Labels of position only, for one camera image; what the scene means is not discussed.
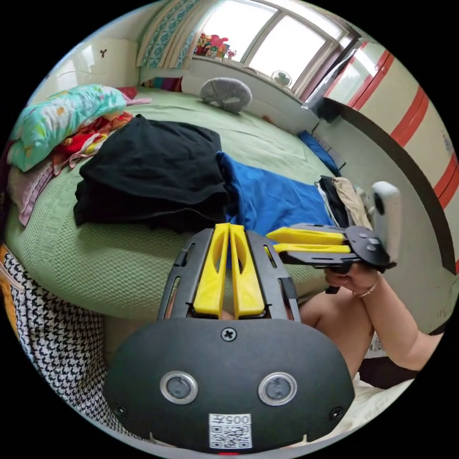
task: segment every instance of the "blue cloth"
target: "blue cloth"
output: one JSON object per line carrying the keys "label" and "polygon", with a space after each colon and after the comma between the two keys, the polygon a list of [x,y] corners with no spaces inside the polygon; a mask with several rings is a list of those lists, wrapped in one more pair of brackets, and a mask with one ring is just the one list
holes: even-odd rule
{"label": "blue cloth", "polygon": [[229,223],[262,236],[296,223],[334,226],[314,185],[245,166],[224,152],[217,153],[217,160],[232,202]]}
{"label": "blue cloth", "polygon": [[327,166],[336,177],[341,177],[341,172],[338,169],[333,158],[324,150],[320,143],[307,131],[300,132],[298,138],[308,146],[312,152]]}

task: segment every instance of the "bracelet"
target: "bracelet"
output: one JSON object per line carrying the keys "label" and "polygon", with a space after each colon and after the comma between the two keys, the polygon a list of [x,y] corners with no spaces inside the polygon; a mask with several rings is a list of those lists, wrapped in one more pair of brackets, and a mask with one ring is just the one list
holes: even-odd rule
{"label": "bracelet", "polygon": [[378,285],[380,277],[381,277],[381,273],[378,271],[378,279],[376,280],[376,282],[373,284],[372,287],[370,287],[365,293],[363,293],[361,295],[358,295],[357,293],[354,293],[354,292],[352,292],[352,294],[354,296],[358,296],[359,298],[362,298],[362,297],[364,297],[366,295],[369,295],[376,288],[376,286]]}

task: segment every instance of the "beige cloth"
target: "beige cloth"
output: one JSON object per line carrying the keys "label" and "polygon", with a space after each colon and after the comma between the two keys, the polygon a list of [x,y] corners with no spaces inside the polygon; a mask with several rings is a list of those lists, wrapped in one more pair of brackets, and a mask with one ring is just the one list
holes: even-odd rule
{"label": "beige cloth", "polygon": [[354,225],[364,226],[372,230],[372,225],[365,212],[365,206],[352,183],[344,177],[334,177],[333,186],[344,204],[344,207],[350,213]]}
{"label": "beige cloth", "polygon": [[390,389],[378,389],[360,380],[359,373],[354,378],[355,399],[349,410],[344,415],[341,422],[328,434],[322,438],[314,441],[303,441],[288,446],[287,448],[295,448],[304,446],[311,443],[318,443],[323,440],[336,437],[337,435],[349,432],[352,429],[361,427],[367,422],[374,419],[377,415],[382,413],[389,405],[396,401],[396,399],[410,386],[413,382],[412,379],[401,382]]}

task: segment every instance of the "white camera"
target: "white camera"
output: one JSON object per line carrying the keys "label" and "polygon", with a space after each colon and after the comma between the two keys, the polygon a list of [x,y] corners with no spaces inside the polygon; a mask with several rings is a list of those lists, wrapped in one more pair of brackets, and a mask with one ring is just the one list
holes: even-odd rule
{"label": "white camera", "polygon": [[372,186],[374,199],[373,232],[396,263],[402,238],[402,200],[397,187],[387,182]]}

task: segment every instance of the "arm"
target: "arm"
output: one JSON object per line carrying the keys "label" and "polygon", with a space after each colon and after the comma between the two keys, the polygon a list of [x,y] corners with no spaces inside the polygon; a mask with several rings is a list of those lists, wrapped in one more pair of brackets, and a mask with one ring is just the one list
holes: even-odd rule
{"label": "arm", "polygon": [[382,276],[373,292],[361,300],[389,358],[400,367],[421,370],[443,334],[421,333],[411,313]]}

